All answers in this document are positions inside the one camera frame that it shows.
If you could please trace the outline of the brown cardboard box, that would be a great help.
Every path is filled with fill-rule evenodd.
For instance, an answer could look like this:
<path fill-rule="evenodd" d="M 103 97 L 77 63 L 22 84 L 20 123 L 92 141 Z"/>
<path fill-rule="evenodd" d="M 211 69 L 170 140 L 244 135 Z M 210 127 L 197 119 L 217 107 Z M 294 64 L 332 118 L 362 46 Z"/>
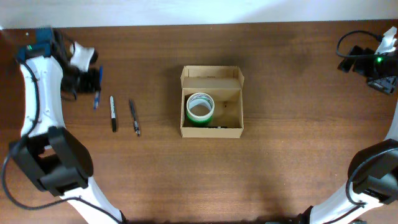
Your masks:
<path fill-rule="evenodd" d="M 240 138 L 244 129 L 243 85 L 244 76 L 237 66 L 187 65 L 181 74 L 180 130 L 184 138 Z M 208 126 L 227 126 L 226 129 L 194 127 L 186 115 L 186 103 L 194 93 L 207 93 L 215 101 L 213 119 Z M 205 107 L 197 106 L 193 112 L 203 115 Z"/>

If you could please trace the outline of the black mechanical pencil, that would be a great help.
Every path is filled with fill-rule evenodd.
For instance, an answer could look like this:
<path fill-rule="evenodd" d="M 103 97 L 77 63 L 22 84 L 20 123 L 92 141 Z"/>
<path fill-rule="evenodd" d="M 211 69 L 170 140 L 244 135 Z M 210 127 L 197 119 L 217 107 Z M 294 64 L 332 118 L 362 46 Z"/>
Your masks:
<path fill-rule="evenodd" d="M 134 120 L 134 130 L 135 130 L 135 133 L 137 134 L 137 136 L 140 137 L 141 136 L 141 131 L 139 129 L 139 123 L 138 123 L 137 116 L 136 116 L 136 111 L 135 111 L 135 108 L 134 108 L 134 102 L 132 100 L 129 100 L 129 104 L 130 104 L 132 118 Z"/>

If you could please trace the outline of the white masking tape roll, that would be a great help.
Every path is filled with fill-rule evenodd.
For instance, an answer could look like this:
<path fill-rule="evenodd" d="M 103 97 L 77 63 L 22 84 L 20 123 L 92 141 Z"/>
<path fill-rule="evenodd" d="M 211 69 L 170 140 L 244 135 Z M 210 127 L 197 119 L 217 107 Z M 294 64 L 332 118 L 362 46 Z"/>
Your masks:
<path fill-rule="evenodd" d="M 193 112 L 193 109 L 197 106 L 205 107 L 208 112 L 203 115 L 198 115 Z M 215 111 L 215 101 L 214 99 L 207 93 L 194 93 L 192 94 L 186 103 L 186 114 L 189 114 L 193 117 L 197 118 L 206 118 L 209 116 L 213 116 Z"/>

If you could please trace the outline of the blue pen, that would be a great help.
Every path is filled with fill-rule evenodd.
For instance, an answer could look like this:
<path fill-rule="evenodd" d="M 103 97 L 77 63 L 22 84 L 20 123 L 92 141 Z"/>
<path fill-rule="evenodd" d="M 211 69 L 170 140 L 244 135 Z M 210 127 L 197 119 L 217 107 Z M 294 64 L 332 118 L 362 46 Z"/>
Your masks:
<path fill-rule="evenodd" d="M 102 82 L 102 76 L 103 76 L 103 66 L 99 67 L 99 84 Z M 93 109 L 96 110 L 99 102 L 100 102 L 100 93 L 101 91 L 98 90 L 95 92 L 95 98 L 94 98 L 94 103 L 93 103 Z"/>

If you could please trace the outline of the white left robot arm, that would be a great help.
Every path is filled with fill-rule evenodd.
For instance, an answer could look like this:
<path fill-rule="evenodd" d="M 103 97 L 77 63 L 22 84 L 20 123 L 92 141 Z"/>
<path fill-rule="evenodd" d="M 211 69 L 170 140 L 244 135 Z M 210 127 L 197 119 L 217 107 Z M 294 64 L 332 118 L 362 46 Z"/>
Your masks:
<path fill-rule="evenodd" d="M 63 93 L 101 91 L 98 58 L 60 30 L 35 30 L 35 42 L 19 48 L 16 63 L 24 79 L 25 115 L 18 140 L 11 142 L 5 162 L 18 168 L 42 192 L 69 203 L 88 223 L 126 223 L 98 187 L 87 148 L 70 133 L 63 118 Z"/>

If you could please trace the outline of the black white marker pen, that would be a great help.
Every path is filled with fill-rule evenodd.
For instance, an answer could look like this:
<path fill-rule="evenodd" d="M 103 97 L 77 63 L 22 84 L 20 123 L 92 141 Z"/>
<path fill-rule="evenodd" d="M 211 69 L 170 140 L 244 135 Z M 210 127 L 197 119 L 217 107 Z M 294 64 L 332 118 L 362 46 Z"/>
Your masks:
<path fill-rule="evenodd" d="M 110 102 L 110 110 L 111 110 L 112 131 L 115 133 L 117 131 L 117 123 L 116 123 L 116 108 L 115 108 L 113 96 L 109 97 L 109 102 Z"/>

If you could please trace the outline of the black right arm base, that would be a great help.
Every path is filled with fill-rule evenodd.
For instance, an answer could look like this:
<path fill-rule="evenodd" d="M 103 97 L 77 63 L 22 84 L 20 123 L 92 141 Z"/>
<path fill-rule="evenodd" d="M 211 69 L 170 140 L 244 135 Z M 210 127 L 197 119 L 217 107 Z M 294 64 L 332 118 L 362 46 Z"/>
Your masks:
<path fill-rule="evenodd" d="M 328 224 L 337 223 L 338 221 L 342 221 L 342 219 L 346 218 L 348 215 L 351 215 L 353 212 L 357 211 L 360 207 L 356 206 L 352 208 L 350 211 L 346 212 L 344 215 L 332 220 L 328 221 Z M 310 223 L 310 212 L 312 211 L 313 206 L 309 206 L 306 211 L 303 213 L 299 213 L 295 218 L 285 218 L 279 221 L 268 221 L 263 222 L 264 224 L 309 224 Z M 367 224 L 367 221 L 362 221 L 355 219 L 349 224 Z"/>

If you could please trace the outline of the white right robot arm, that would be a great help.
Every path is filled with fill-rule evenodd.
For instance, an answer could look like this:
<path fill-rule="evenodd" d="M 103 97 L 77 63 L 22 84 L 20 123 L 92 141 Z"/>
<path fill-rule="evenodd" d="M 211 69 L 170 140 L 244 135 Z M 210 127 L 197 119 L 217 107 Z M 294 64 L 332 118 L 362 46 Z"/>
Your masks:
<path fill-rule="evenodd" d="M 366 77 L 369 87 L 392 95 L 397 92 L 397 28 L 383 35 L 369 33 L 376 50 L 355 45 L 342 58 L 338 69 Z M 397 200 L 397 117 L 385 139 L 355 154 L 347 181 L 326 201 L 310 206 L 292 223 L 356 223 L 362 214 Z"/>

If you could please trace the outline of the green tape roll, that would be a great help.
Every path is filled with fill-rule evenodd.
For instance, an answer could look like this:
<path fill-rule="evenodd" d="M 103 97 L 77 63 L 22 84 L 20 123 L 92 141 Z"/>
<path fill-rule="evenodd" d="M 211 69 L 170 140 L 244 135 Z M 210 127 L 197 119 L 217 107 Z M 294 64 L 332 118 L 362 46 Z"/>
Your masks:
<path fill-rule="evenodd" d="M 194 125 L 194 127 L 205 127 L 211 123 L 213 117 L 197 118 L 187 114 L 187 119 L 192 125 Z"/>

